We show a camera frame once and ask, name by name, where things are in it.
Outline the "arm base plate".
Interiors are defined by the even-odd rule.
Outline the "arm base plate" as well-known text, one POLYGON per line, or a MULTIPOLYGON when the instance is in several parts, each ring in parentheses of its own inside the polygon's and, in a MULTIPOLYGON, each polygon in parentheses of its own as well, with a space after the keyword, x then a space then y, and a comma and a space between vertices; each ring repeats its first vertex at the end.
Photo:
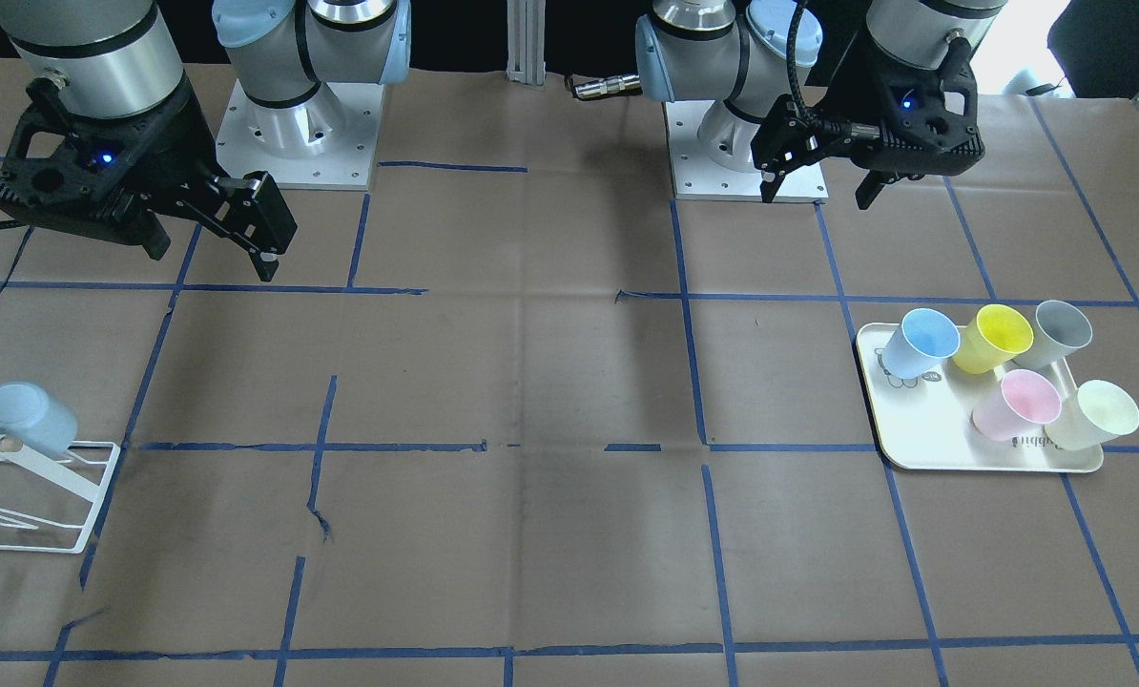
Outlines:
POLYGON ((383 84, 323 84, 306 103, 270 109, 233 84, 218 132, 230 175, 267 171, 281 190, 367 191, 382 129, 383 84))
POLYGON ((762 201, 747 144, 757 125, 722 101, 664 104, 673 189, 685 201, 762 201))

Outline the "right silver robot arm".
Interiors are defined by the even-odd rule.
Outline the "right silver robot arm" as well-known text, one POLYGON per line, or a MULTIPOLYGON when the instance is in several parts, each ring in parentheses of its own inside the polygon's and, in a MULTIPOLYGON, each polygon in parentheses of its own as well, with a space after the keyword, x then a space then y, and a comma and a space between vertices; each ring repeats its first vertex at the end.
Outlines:
POLYGON ((159 260, 159 215, 199 223, 273 279, 298 232, 281 187, 368 182, 375 105, 404 82, 408 1, 216 1, 218 43, 241 103, 219 142, 155 1, 0 1, 32 80, 0 170, 0 229, 32 224, 138 246, 159 260), (226 152, 247 157, 238 171, 226 152))

